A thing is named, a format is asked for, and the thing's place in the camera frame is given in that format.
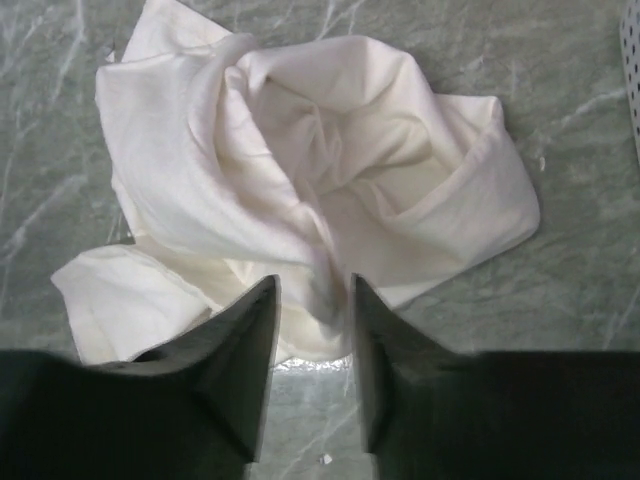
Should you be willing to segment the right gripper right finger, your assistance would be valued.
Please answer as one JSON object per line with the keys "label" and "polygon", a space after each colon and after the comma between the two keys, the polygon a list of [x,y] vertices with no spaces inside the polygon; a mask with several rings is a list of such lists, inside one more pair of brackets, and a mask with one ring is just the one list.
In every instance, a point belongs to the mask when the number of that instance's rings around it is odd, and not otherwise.
{"label": "right gripper right finger", "polygon": [[639,356],[451,351],[352,278],[364,448],[380,479],[635,479]]}

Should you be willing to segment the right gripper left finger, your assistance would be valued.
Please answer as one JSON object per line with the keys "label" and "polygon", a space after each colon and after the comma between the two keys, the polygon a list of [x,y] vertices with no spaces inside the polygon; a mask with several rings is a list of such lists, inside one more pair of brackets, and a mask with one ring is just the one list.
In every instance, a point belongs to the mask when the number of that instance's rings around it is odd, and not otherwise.
{"label": "right gripper left finger", "polygon": [[242,479],[260,455],[277,280],[125,362],[1,354],[5,479]]}

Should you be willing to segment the cream white t-shirt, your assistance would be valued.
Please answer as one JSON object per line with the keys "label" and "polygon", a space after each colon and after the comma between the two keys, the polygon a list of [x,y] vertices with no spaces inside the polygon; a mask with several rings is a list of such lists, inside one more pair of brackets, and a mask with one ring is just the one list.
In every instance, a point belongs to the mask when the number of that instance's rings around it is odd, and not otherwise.
{"label": "cream white t-shirt", "polygon": [[334,360],[353,274],[397,307],[540,222],[500,101],[437,94],[366,36],[262,48],[149,1],[95,99],[134,241],[53,275],[87,364],[131,360],[267,275],[277,359]]}

